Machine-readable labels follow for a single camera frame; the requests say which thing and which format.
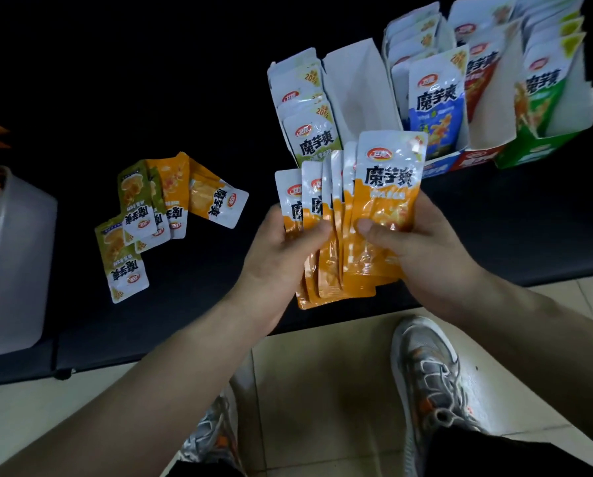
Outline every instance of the right hand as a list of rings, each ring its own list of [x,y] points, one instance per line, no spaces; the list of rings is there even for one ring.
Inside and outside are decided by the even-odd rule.
[[[488,273],[469,255],[424,192],[415,202],[411,232],[392,231],[371,219],[359,219],[356,229],[373,245],[398,255],[404,283],[429,312],[457,324],[461,308],[475,304],[476,292]]]

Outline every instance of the white plastic bin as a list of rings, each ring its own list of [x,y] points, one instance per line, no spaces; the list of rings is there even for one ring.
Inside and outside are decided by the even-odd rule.
[[[12,175],[0,190],[0,355],[42,334],[58,202]]]

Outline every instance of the green snack packet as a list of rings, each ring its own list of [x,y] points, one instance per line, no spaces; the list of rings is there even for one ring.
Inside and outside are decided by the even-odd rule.
[[[546,134],[551,115],[565,87],[566,75],[586,33],[574,33],[533,45],[524,56],[523,86],[518,87],[516,108],[539,136]],[[525,114],[519,107],[523,106]]]
[[[117,193],[126,233],[141,240],[157,232],[145,161],[139,161],[119,173]]]
[[[115,216],[95,228],[113,303],[119,303],[149,286],[142,257],[135,253],[132,244],[124,244],[123,220],[123,216]]]
[[[137,254],[170,240],[170,226],[168,225],[168,218],[166,218],[166,205],[164,204],[164,198],[161,191],[161,177],[159,176],[157,167],[148,168],[148,181],[157,231],[150,236],[135,242],[135,252]]]
[[[283,127],[299,167],[304,160],[322,161],[332,151],[343,149],[326,97],[286,117]]]

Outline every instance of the sneaker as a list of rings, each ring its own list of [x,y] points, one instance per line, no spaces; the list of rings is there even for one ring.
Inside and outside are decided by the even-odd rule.
[[[186,462],[226,462],[245,475],[237,450],[237,430],[237,401],[228,384],[199,421],[197,430],[184,442],[177,459]]]
[[[429,441],[440,427],[484,432],[468,409],[457,353],[434,321],[414,316],[400,322],[391,343],[391,369],[407,423],[405,475],[424,474]]]

